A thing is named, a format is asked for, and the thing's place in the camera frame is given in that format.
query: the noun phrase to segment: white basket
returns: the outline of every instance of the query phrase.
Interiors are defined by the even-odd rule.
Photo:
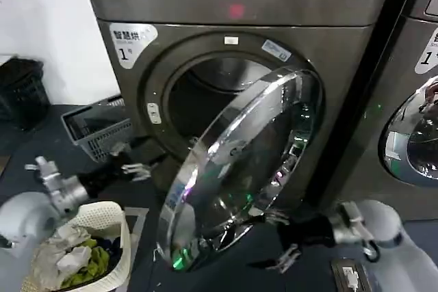
[[[122,285],[129,276],[131,267],[131,240],[125,213],[115,202],[96,202],[80,206],[79,212],[69,224],[105,230],[115,224],[120,224],[120,247],[122,256],[117,266],[106,276],[83,287],[71,289],[69,292],[108,292]],[[24,281],[21,292],[41,292],[31,281]]]

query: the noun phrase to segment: green cloth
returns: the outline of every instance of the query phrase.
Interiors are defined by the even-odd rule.
[[[90,239],[84,243],[90,241],[94,241],[95,245],[97,245],[97,242],[93,239]],[[99,276],[102,276],[107,271],[109,261],[110,255],[102,247],[98,246],[91,249],[91,257],[90,261],[88,262],[88,266],[81,268],[77,272],[77,274],[71,276],[70,278],[67,278],[64,282],[62,282],[61,289],[65,289],[67,287],[75,287],[76,285],[88,282],[89,280],[93,280]]]
[[[95,239],[87,239],[85,242],[82,242],[80,246],[88,246],[90,249],[97,247],[97,241]]]

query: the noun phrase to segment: dryer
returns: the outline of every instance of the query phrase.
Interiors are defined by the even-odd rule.
[[[91,1],[167,195],[160,250],[187,269],[249,229],[230,223],[301,203],[385,0]]]
[[[404,220],[438,218],[437,42],[438,0],[407,0],[322,207],[372,198]]]

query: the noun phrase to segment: number 1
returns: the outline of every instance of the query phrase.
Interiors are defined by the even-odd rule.
[[[128,59],[127,59],[127,57],[125,56],[125,52],[123,51],[123,49],[120,48],[119,51],[122,53],[122,59],[123,59],[124,61],[127,61]]]
[[[421,64],[426,64],[426,65],[429,64],[429,62],[427,62],[427,61],[429,60],[430,56],[432,55],[432,52],[428,51],[426,54],[427,54],[426,59],[424,60],[424,62],[421,62]]]

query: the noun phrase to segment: white cloth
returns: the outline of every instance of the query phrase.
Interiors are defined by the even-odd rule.
[[[56,245],[59,249],[66,250],[79,245],[91,238],[87,230],[83,227],[73,225],[63,225],[59,227],[55,234],[49,239],[49,244]]]
[[[32,276],[40,287],[51,291],[59,290],[62,282],[76,274],[88,264],[91,257],[89,247],[77,247],[67,254],[67,250],[91,238],[87,230],[78,226],[64,225],[43,243],[36,255]]]
[[[66,279],[76,274],[82,267],[88,265],[90,257],[90,247],[78,246],[56,263],[57,270],[60,272],[60,275]]]

